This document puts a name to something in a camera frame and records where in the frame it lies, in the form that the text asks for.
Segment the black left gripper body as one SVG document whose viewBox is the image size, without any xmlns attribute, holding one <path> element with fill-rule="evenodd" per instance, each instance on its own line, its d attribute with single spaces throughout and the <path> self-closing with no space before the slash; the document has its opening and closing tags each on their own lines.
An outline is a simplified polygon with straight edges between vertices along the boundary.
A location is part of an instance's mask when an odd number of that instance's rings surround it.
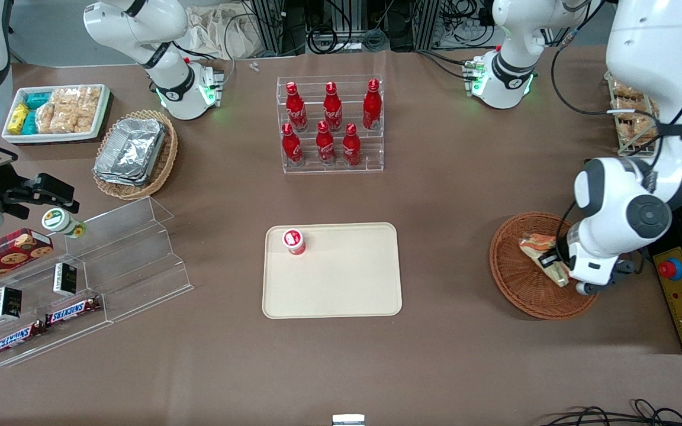
<svg viewBox="0 0 682 426">
<path fill-rule="evenodd" d="M 555 251 L 558 256 L 558 261 L 561 264 L 563 271 L 566 274 L 568 280 L 571 279 L 570 275 L 570 253 L 567 243 L 567 235 L 561 234 L 556 240 Z"/>
</svg>

